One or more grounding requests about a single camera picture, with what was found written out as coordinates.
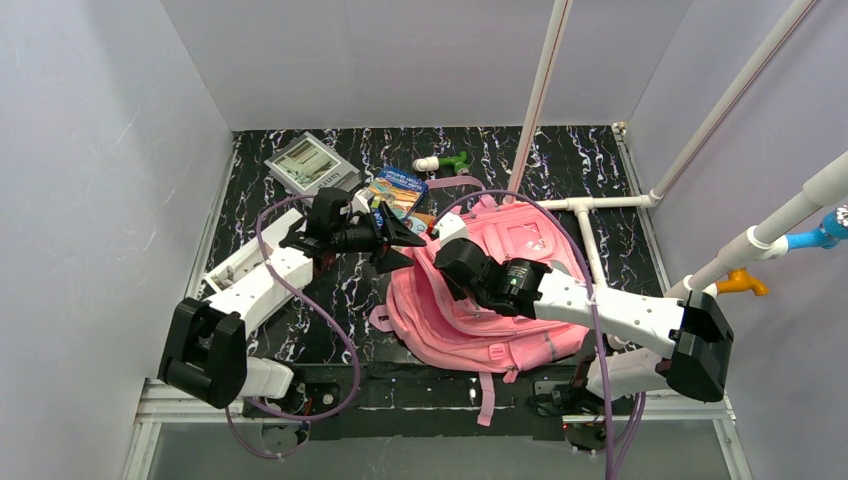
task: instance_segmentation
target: black marble surface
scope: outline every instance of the black marble surface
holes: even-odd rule
[[[237,134],[235,163],[221,209],[207,270],[225,260],[255,235],[260,212],[287,196],[263,161],[302,130],[247,131]],[[466,151],[472,175],[490,188],[506,188],[518,145],[518,127],[363,128],[309,130],[350,163],[369,182],[384,165],[412,171],[416,158]],[[431,178],[450,175],[449,170]],[[428,194],[420,210],[437,213],[471,187]],[[630,189],[609,127],[542,127],[535,136],[521,193],[534,199],[567,196],[622,196]],[[277,218],[282,212],[269,219]],[[555,213],[580,241],[570,213]],[[633,208],[593,211],[592,225],[610,286],[646,295],[661,293],[641,223]],[[393,334],[368,323],[375,305],[384,303],[389,276],[378,276],[365,255],[345,255],[304,291],[326,308],[348,332],[363,362],[414,363],[417,360]],[[272,316],[249,343],[253,356],[304,363],[349,363],[350,354],[326,322],[295,299]]]

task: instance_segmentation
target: blue nozzle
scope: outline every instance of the blue nozzle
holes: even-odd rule
[[[828,213],[818,228],[809,232],[786,235],[789,249],[822,247],[833,248],[840,241],[848,239],[848,205],[843,205]]]

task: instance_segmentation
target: pink backpack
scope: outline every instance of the pink backpack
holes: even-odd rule
[[[471,213],[461,217],[469,238],[499,262],[527,258],[565,268],[569,275],[584,280],[568,242],[532,205],[497,205],[484,196]],[[523,316],[503,317],[470,299],[453,300],[433,266],[439,241],[422,236],[425,248],[402,252],[415,260],[415,266],[392,273],[386,305],[376,307],[370,321],[381,331],[397,333],[429,365],[480,372],[483,406],[477,422],[488,426],[494,411],[492,373],[505,372],[503,381],[514,382],[519,371],[575,353],[588,329]]]

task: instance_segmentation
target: backpack strap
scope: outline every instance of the backpack strap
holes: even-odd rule
[[[433,178],[424,182],[427,184],[427,188],[448,188],[448,187],[458,187],[460,185],[473,185],[480,190],[483,190],[483,182],[477,180],[471,175],[457,175],[455,177],[444,177],[444,178]]]
[[[385,305],[377,305],[374,310],[371,310],[371,314],[368,315],[368,323],[374,325],[374,328],[383,333],[395,330],[389,322],[389,309]]]
[[[483,399],[480,405],[480,415],[477,415],[477,424],[488,427],[492,423],[492,414],[495,413],[495,382],[492,374],[480,372],[480,389],[483,390]]]

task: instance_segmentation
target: white pvc pipe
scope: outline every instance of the white pvc pipe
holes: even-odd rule
[[[772,28],[771,32],[766,36],[765,40],[760,44],[748,63],[739,71],[739,74],[733,80],[733,83],[727,87],[724,95],[721,96],[718,103],[704,119],[701,126],[683,147],[683,150],[674,159],[671,167],[666,171],[665,175],[660,179],[657,185],[651,189],[651,195],[657,201],[661,200],[666,191],[680,177],[680,174],[687,165],[695,158],[698,151],[706,143],[707,139],[718,128],[718,125],[727,116],[736,101],[745,93],[745,90],[753,83],[754,79],[762,71],[763,67],[771,60],[774,53],[783,44],[792,30],[801,22],[804,15],[810,11],[810,8],[816,0],[795,0],[786,9],[786,12],[780,17],[777,24]]]
[[[598,287],[607,286],[606,272],[604,272],[604,264],[601,262],[601,255],[598,253],[598,244],[595,243],[595,235],[592,232],[592,223],[589,221],[589,210],[580,208],[574,212],[577,215],[577,224],[580,226],[580,235],[583,237],[583,244],[586,246],[586,261],[589,263],[589,270],[592,271],[592,277],[595,285]]]
[[[648,195],[639,195],[637,197],[571,197],[560,200],[542,200],[539,205],[548,210],[577,210],[578,208],[587,208],[589,210],[597,208],[624,208],[624,207],[653,207],[656,202]]]
[[[691,277],[678,282],[665,296],[685,298],[689,290],[703,290],[728,271],[747,267],[751,262],[768,255],[775,242],[807,217],[846,196],[848,152],[813,175],[804,183],[801,193],[775,210],[760,225],[748,228],[731,240],[708,264]]]
[[[821,207],[801,192],[757,225],[754,229],[754,238],[771,245]]]
[[[559,44],[565,31],[565,22],[571,11],[572,0],[556,0],[551,12],[551,20],[548,22],[548,32],[545,35],[545,44],[542,46],[542,56],[539,58],[539,66],[536,68],[536,80],[533,83],[533,91],[530,93],[530,104],[524,115],[524,126],[521,129],[521,138],[518,141],[518,150],[515,152],[515,161],[512,162],[512,174],[509,177],[507,189],[518,191],[521,178],[524,176],[524,166],[530,155],[530,145],[533,143],[533,135],[539,123],[539,114],[542,111],[542,103],[545,101],[545,93],[548,91],[548,83],[554,69]]]

